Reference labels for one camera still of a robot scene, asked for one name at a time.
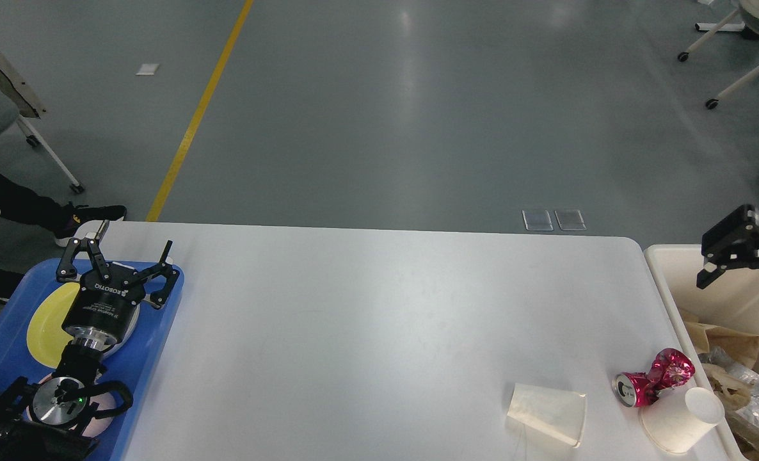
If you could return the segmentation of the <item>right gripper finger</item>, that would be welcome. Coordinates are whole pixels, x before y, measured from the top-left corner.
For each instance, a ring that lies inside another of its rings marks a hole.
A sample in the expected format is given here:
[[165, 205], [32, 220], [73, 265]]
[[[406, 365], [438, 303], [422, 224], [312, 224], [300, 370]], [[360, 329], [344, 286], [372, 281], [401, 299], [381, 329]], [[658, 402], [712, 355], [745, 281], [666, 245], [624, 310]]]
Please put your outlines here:
[[759, 269], [759, 211], [743, 204], [715, 224], [701, 239], [705, 267], [696, 287], [705, 289], [728, 270]]

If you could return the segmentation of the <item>red object under arm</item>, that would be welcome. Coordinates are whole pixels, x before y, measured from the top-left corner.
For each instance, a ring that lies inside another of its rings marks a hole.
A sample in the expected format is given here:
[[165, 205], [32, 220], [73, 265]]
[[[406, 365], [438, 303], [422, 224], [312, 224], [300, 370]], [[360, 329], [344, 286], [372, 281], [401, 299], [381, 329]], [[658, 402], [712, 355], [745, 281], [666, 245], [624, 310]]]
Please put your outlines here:
[[686, 354], [677, 348], [663, 348], [645, 373], [619, 373], [612, 381], [612, 390], [623, 406], [648, 407], [659, 399], [664, 390], [687, 384], [696, 367]]

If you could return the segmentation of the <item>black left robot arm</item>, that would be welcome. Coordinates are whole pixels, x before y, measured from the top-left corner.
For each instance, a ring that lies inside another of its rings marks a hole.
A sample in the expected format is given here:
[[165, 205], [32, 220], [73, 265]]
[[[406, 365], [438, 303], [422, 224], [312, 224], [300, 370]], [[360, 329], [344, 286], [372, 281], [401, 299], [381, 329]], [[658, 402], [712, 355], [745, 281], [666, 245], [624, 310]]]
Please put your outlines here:
[[0, 460], [119, 460], [184, 285], [169, 260], [107, 260], [96, 233], [24, 277], [0, 318]]

